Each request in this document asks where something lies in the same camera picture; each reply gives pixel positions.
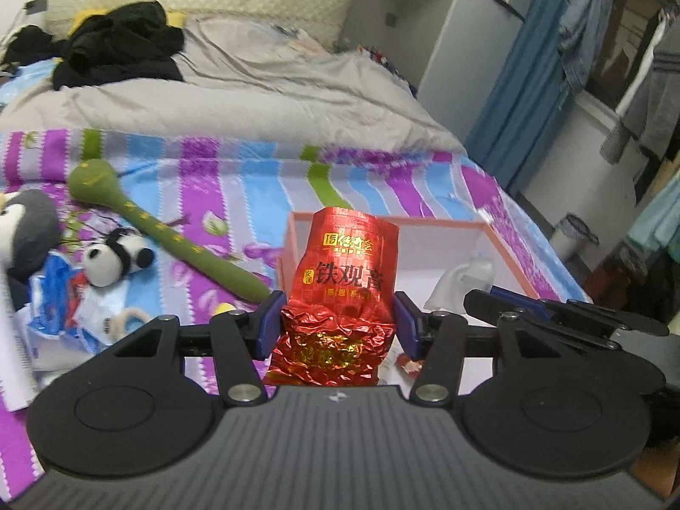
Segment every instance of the bed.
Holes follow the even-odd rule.
[[[63,34],[77,11],[128,1],[134,0],[50,0],[48,28]],[[178,57],[185,77],[194,77],[178,83],[186,91],[167,81],[71,89],[85,93],[70,96],[37,86],[0,114],[1,187],[38,187],[50,195],[63,225],[60,250],[73,260],[116,217],[79,207],[65,180],[81,161],[103,158],[144,209],[271,286],[290,213],[342,206],[487,221],[540,297],[586,298],[533,222],[398,79],[355,54],[298,55],[269,26],[302,28],[327,50],[349,0],[159,1],[190,13],[185,28],[196,45]],[[206,53],[207,45],[217,54]],[[255,71],[237,76],[243,68],[220,66],[220,56],[255,64]],[[55,97],[65,99],[55,104]],[[162,105],[150,107],[154,98]],[[252,308],[154,249],[155,266],[130,278],[126,306],[171,313],[185,324],[206,323],[221,303]],[[266,363],[258,370],[264,373]],[[215,392],[211,359],[192,359],[186,374]],[[24,420],[24,412],[0,407],[3,499],[42,474]]]

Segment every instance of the pillow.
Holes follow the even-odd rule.
[[[78,11],[74,16],[74,22],[71,24],[71,28],[67,33],[66,37],[70,37],[76,29],[83,24],[83,21],[93,15],[106,15],[109,13],[108,9],[83,9]],[[174,26],[177,28],[182,28],[184,26],[184,20],[186,19],[186,13],[182,11],[167,11],[165,13],[167,17],[167,25]]]

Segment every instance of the yellow logo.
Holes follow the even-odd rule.
[[[361,236],[346,236],[342,232],[326,232],[324,234],[324,247],[332,247],[336,253],[368,253],[373,248],[370,240]]]
[[[99,182],[104,176],[106,176],[106,173],[101,173],[99,176],[96,176],[94,178],[88,178],[87,180],[83,180],[83,184],[86,185],[87,187],[90,187],[91,185],[94,185],[97,182]]]

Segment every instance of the metal screw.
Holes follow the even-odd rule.
[[[437,383],[421,385],[416,390],[416,397],[425,402],[441,402],[449,396],[449,390]]]
[[[260,388],[252,383],[237,383],[227,391],[227,397],[237,402],[253,402],[260,394]]]

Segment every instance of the red tea bag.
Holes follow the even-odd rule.
[[[399,226],[362,212],[314,215],[265,383],[377,383],[394,335],[398,239]]]

